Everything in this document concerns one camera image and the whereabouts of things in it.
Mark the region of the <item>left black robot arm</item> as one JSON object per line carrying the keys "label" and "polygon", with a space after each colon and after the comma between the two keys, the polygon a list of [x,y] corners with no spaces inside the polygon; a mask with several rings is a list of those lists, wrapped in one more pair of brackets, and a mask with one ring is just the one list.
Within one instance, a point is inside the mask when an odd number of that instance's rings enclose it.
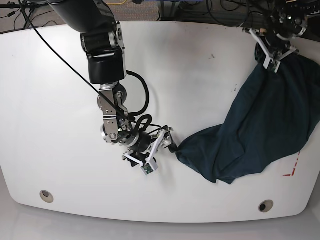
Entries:
{"label": "left black robot arm", "polygon": [[259,30],[243,28],[256,41],[255,59],[266,70],[276,73],[281,61],[299,50],[291,40],[304,35],[308,20],[320,15],[318,0],[274,0],[272,10],[264,10],[266,27]]}

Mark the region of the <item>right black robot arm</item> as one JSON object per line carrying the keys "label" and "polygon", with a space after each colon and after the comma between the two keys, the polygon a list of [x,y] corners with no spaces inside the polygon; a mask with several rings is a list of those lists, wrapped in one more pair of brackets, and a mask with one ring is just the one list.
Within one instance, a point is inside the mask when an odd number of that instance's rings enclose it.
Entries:
{"label": "right black robot arm", "polygon": [[[150,92],[139,74],[126,69],[120,22],[102,0],[50,0],[48,4],[69,27],[80,33],[90,83],[100,86],[97,104],[103,114],[101,135],[104,141],[126,147],[122,158],[131,166],[139,166],[146,175],[155,172],[158,148],[169,148],[173,152],[176,145],[171,136],[172,128],[167,125],[147,132],[153,120],[145,113]],[[120,82],[126,76],[137,78],[145,92],[145,103],[136,112],[129,112],[125,107],[127,90]]]}

